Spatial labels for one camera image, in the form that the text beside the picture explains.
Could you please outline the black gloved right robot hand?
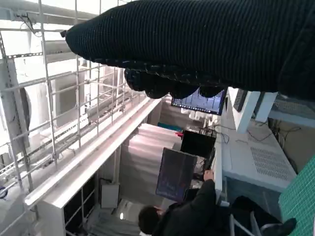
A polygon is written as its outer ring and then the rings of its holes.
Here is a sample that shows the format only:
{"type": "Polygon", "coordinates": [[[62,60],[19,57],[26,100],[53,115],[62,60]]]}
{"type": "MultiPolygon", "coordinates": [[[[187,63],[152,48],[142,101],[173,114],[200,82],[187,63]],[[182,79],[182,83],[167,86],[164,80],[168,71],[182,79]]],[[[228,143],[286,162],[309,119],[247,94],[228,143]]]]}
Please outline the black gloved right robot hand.
{"type": "Polygon", "coordinates": [[[232,87],[315,99],[312,0],[136,0],[63,33],[152,99],[232,87]]]}

